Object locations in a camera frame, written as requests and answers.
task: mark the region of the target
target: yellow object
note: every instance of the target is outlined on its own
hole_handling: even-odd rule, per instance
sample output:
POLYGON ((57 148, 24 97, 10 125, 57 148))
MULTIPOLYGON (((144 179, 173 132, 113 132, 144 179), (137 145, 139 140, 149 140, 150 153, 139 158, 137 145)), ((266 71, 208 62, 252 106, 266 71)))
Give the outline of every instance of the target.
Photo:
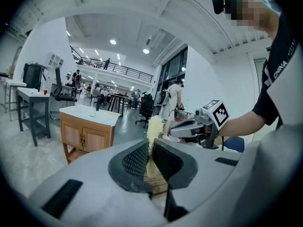
POLYGON ((158 174, 158 169, 152 159, 153 142, 155 138, 163 132, 164 121, 158 116, 153 116, 148 121, 147 139, 148 139, 148 163, 146 173, 148 177, 155 177, 158 174))

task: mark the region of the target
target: white countertop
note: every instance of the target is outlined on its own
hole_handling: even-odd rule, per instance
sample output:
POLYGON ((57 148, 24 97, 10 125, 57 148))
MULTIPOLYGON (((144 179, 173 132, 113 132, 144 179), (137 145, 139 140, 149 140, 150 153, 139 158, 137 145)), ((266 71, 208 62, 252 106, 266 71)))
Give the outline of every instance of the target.
POLYGON ((16 81, 13 79, 6 79, 5 81, 10 86, 17 86, 17 87, 26 87, 27 86, 27 84, 22 81, 16 81))
POLYGON ((27 88, 27 87, 18 87, 18 90, 20 92, 23 92, 27 96, 33 96, 33 97, 49 97, 49 94, 44 95, 42 91, 38 92, 35 88, 27 88))
POLYGON ((109 126, 115 126, 120 116, 119 113, 117 114, 105 110, 96 111, 95 108, 84 105, 60 108, 60 112, 87 121, 105 124, 109 126))

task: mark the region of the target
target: black chair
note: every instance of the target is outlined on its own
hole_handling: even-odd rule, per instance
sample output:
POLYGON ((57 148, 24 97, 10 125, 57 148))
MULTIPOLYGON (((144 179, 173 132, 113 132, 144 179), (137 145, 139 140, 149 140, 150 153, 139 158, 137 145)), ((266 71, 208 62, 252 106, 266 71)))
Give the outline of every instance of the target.
MULTIPOLYGON (((77 94, 77 88, 62 86, 61 77, 60 77, 60 68, 57 67, 55 69, 55 72, 56 72, 56 80, 57 80, 57 88, 53 93, 55 100, 56 101, 66 101, 66 106, 67 106, 67 102, 73 102, 73 105, 75 105, 75 102, 77 102, 77 99, 75 98, 76 94, 77 94), (71 94, 73 96, 62 94, 61 93, 62 89, 71 90, 71 94)), ((60 112, 58 112, 58 111, 50 111, 49 115, 52 120, 60 119, 60 112)))
POLYGON ((144 122, 145 125, 143 128, 146 128, 146 124, 148 123, 149 118, 152 116, 153 112, 153 99, 151 95, 144 95, 144 97, 141 98, 141 107, 139 114, 141 114, 145 119, 137 120, 137 122, 144 122))

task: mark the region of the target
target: white pillar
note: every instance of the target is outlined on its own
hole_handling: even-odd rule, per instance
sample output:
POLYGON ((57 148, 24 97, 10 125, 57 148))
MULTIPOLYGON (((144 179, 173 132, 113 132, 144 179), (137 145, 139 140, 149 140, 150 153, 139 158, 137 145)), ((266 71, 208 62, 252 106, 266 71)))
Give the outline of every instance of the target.
POLYGON ((94 76, 93 84, 91 85, 91 88, 92 88, 92 89, 94 89, 94 88, 95 88, 95 85, 96 85, 97 79, 98 79, 98 73, 96 72, 96 73, 95 73, 95 76, 94 76))

